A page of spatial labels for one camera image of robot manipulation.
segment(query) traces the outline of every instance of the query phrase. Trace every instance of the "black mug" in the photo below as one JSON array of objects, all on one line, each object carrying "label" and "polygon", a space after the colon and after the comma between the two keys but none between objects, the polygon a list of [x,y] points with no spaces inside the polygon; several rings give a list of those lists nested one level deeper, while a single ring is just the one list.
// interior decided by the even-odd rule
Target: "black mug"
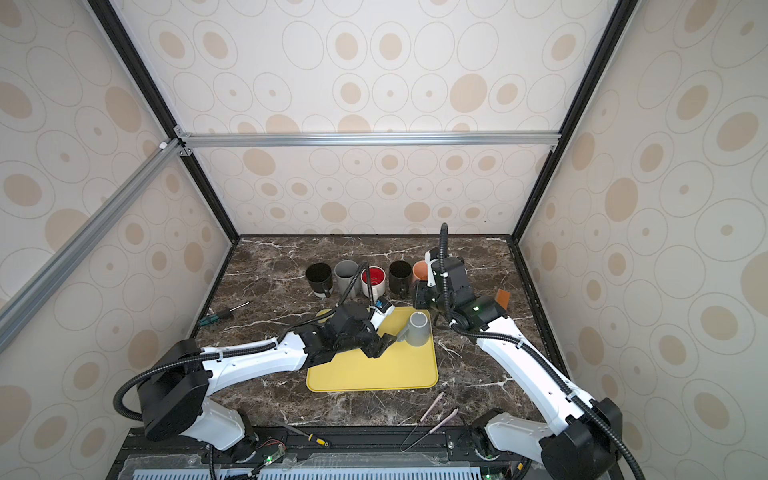
[{"label": "black mug", "polygon": [[406,295],[413,267],[404,260],[397,260],[389,264],[389,291],[397,295]]},{"label": "black mug", "polygon": [[304,272],[312,292],[319,298],[328,298],[333,291],[333,270],[328,263],[313,263]]}]

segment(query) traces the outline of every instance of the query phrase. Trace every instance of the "wall panel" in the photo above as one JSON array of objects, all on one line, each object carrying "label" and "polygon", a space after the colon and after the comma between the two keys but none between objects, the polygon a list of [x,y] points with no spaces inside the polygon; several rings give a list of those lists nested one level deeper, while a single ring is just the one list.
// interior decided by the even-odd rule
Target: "wall panel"
[{"label": "wall panel", "polygon": [[549,146],[197,153],[241,234],[511,233]]},{"label": "wall panel", "polygon": [[229,248],[172,161],[0,354],[0,478],[106,476],[135,426],[112,396],[189,335]]},{"label": "wall panel", "polygon": [[760,1],[648,2],[521,242],[647,478],[768,468],[766,25]]},{"label": "wall panel", "polygon": [[113,3],[202,134],[558,130],[614,5]]},{"label": "wall panel", "polygon": [[90,15],[3,2],[0,308],[164,138]]}]

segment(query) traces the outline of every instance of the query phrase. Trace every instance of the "gray vent grille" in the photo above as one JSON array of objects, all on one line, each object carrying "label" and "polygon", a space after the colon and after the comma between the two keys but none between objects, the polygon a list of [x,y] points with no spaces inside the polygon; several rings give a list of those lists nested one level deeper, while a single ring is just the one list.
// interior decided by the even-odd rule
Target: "gray vent grille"
[{"label": "gray vent grille", "polygon": [[480,468],[269,468],[259,473],[259,480],[480,480]]},{"label": "gray vent grille", "polygon": [[[249,468],[224,468],[217,480],[250,472]],[[208,471],[196,469],[138,469],[134,480],[210,480]],[[257,480],[481,480],[478,467],[397,468],[266,468]]]}]

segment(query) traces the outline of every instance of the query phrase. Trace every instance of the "yellow cutting board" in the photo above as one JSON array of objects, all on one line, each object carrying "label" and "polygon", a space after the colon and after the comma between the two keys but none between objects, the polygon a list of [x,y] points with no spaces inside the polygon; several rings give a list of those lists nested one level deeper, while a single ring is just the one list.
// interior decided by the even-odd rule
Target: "yellow cutting board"
[{"label": "yellow cutting board", "polygon": [[[379,327],[379,335],[397,336],[415,311],[410,306],[396,307]],[[429,318],[427,310],[419,311]],[[405,340],[394,343],[378,359],[368,358],[360,349],[338,353],[330,362],[307,370],[306,387],[313,392],[428,389],[437,379],[435,344],[430,335],[419,347]]]}]

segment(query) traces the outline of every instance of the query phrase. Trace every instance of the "gray mug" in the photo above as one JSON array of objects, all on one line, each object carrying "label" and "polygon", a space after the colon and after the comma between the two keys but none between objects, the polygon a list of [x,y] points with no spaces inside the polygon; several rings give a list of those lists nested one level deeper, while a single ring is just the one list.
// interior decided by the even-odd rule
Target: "gray mug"
[{"label": "gray mug", "polygon": [[429,318],[423,312],[411,313],[406,327],[397,334],[397,341],[405,340],[410,346],[422,346],[429,340],[429,334],[432,328],[429,325]]},{"label": "gray mug", "polygon": [[[351,260],[342,260],[333,268],[333,274],[336,276],[336,285],[339,286],[339,295],[343,295],[349,282],[357,272],[357,263]],[[355,286],[349,291],[349,298],[355,298],[361,289],[360,276],[357,277]]]}]

